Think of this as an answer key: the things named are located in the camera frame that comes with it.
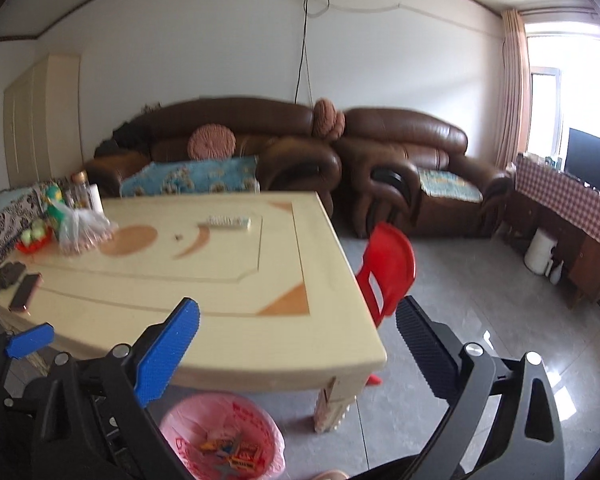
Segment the purple gold card box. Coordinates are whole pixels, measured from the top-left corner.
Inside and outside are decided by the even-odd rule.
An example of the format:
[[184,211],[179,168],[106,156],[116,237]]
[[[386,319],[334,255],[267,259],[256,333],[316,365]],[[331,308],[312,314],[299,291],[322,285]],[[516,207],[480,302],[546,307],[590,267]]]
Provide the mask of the purple gold card box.
[[262,448],[240,437],[212,439],[198,446],[199,451],[222,458],[237,471],[253,472],[263,464]]

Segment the pink trash bag bin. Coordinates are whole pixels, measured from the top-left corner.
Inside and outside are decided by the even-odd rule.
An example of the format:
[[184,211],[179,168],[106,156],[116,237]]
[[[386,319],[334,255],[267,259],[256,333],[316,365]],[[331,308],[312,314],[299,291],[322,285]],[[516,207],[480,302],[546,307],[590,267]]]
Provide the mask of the pink trash bag bin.
[[160,430],[196,479],[277,479],[286,469],[274,419],[234,393],[193,394],[166,413]]

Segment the red fruit bowl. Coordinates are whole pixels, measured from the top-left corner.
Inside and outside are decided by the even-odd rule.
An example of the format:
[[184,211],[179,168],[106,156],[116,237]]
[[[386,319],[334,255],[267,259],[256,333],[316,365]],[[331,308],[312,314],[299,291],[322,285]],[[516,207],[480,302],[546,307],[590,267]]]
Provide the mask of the red fruit bowl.
[[27,229],[21,232],[15,248],[23,254],[29,255],[50,244],[52,239],[52,228],[45,220],[36,219]]

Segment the clear bag of items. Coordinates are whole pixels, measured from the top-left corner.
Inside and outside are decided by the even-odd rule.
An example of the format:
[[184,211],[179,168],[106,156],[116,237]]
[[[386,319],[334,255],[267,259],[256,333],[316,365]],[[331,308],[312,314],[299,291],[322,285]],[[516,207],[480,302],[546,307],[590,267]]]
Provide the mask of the clear bag of items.
[[56,208],[61,213],[58,245],[64,255],[79,255],[94,249],[111,240],[118,229],[117,223],[101,212],[72,209],[63,204],[56,205]]

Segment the green toy bottle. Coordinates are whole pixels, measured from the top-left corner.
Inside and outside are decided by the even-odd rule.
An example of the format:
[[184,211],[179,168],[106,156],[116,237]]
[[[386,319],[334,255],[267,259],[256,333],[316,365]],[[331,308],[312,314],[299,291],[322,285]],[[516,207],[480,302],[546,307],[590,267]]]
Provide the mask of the green toy bottle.
[[52,183],[46,188],[45,200],[48,220],[50,220],[54,232],[58,233],[62,220],[64,220],[64,214],[59,206],[65,205],[65,200],[60,187],[56,183]]

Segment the red plastic chair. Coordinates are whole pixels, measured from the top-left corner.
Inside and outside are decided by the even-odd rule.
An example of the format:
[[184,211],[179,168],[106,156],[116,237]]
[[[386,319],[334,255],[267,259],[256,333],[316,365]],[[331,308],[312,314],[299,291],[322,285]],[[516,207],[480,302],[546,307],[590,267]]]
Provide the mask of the red plastic chair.
[[417,264],[406,235],[387,222],[374,227],[355,275],[376,328],[396,312],[399,302],[414,285]]

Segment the beige table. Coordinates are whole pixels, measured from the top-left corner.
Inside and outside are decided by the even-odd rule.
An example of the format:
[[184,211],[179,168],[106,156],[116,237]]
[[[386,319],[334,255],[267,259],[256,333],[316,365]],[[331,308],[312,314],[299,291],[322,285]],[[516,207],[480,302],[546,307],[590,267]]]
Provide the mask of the beige table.
[[[314,390],[317,431],[336,428],[387,353],[321,200],[309,192],[118,198],[104,203],[118,229],[76,256],[50,244],[23,257],[42,283],[10,330],[48,323],[53,345],[102,356],[163,321],[183,299],[198,333],[174,382],[200,390]],[[209,216],[249,217],[245,230]]]

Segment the cream wardrobe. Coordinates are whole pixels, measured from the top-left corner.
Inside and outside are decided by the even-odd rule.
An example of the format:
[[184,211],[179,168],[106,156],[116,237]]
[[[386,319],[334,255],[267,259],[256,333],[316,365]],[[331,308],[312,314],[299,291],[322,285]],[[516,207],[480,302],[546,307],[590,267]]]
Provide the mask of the cream wardrobe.
[[3,139],[9,185],[74,174],[83,166],[80,57],[50,54],[4,91]]

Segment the teal seat mat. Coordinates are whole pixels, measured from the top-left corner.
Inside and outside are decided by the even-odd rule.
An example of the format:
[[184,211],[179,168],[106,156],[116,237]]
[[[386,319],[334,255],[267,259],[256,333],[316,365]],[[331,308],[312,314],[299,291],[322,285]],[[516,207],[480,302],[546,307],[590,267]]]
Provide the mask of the teal seat mat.
[[418,175],[422,192],[430,197],[467,203],[481,203],[483,200],[482,193],[475,185],[452,172],[419,168]]

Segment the black monitor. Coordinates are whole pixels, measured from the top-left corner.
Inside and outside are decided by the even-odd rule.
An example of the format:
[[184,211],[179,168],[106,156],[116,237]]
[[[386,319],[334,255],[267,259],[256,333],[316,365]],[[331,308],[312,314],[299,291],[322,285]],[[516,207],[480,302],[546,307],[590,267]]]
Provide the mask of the black monitor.
[[600,191],[600,138],[570,128],[564,171]]

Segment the blue floral blanket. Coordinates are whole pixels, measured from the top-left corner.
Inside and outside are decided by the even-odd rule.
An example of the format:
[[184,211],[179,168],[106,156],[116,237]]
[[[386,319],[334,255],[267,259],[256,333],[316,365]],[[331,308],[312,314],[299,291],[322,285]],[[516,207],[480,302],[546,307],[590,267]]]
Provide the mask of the blue floral blanket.
[[257,156],[151,162],[121,183],[120,196],[257,193],[260,191],[257,164]]

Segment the pink round cushion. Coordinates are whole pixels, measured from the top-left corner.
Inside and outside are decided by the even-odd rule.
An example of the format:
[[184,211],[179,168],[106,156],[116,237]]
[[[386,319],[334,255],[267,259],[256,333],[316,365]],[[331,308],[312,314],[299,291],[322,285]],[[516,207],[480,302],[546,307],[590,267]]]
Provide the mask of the pink round cushion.
[[236,138],[229,128],[207,124],[197,128],[187,142],[187,155],[191,160],[222,160],[231,158],[236,148]]

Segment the pink curtain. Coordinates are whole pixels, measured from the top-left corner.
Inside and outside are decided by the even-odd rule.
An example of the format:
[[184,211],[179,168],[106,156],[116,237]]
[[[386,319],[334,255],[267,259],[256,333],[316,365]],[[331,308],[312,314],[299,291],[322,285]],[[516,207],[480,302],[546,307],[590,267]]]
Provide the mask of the pink curtain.
[[531,126],[531,70],[524,20],[516,9],[502,13],[503,88],[495,137],[495,165],[505,169],[527,148]]

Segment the brown leather sofa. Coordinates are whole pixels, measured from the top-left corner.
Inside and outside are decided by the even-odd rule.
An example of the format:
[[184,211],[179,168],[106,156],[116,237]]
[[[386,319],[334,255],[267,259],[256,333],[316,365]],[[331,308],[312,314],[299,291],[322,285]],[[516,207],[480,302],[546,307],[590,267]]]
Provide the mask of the brown leather sofa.
[[262,191],[314,192],[328,214],[341,179],[330,147],[343,130],[343,114],[320,124],[318,106],[254,96],[199,98],[143,112],[114,130],[85,163],[92,183],[108,197],[124,180],[154,162],[200,162],[252,157]]

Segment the brown round cushion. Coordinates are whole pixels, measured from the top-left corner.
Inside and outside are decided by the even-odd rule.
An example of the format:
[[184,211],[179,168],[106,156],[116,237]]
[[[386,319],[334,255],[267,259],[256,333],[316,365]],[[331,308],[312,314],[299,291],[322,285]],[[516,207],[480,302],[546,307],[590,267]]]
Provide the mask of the brown round cushion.
[[329,99],[319,99],[313,109],[312,136],[325,142],[337,141],[346,128],[346,116]]

